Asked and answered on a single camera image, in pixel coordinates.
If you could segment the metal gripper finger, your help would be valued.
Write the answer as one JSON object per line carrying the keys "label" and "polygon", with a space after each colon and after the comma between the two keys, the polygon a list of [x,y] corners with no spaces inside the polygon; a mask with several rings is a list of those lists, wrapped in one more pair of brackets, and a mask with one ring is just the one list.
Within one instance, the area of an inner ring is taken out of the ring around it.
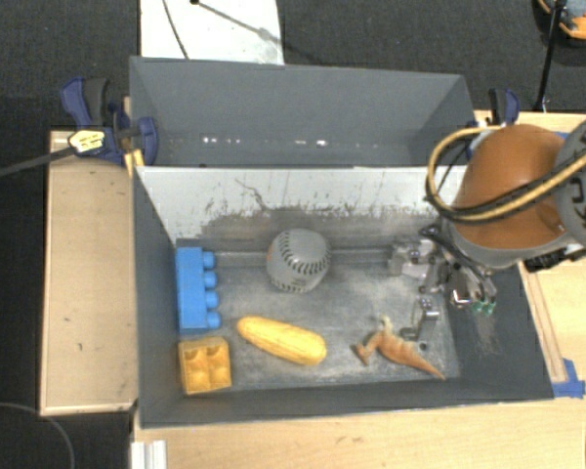
{"label": "metal gripper finger", "polygon": [[420,297],[413,305],[410,326],[401,328],[398,335],[426,352],[440,321],[440,306],[431,297]]}
{"label": "metal gripper finger", "polygon": [[434,244],[430,240],[402,241],[392,245],[387,265],[392,276],[424,277],[431,266]]}

